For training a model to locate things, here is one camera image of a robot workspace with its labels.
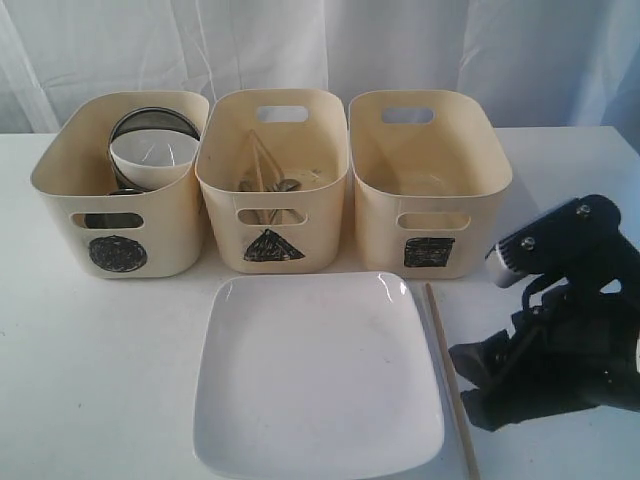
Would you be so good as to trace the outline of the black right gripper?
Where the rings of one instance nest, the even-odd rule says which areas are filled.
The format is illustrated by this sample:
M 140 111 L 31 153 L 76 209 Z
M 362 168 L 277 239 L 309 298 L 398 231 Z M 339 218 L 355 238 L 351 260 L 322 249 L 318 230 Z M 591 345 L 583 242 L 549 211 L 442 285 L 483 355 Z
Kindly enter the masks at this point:
M 455 371 L 478 387 L 461 393 L 471 424 L 497 431 L 534 415 L 599 406 L 637 412 L 639 309 L 619 293 L 584 303 L 568 289 L 546 292 L 541 307 L 542 331 L 517 375 L 516 336 L 493 334 L 449 348 Z M 523 389 L 506 387 L 518 384 Z

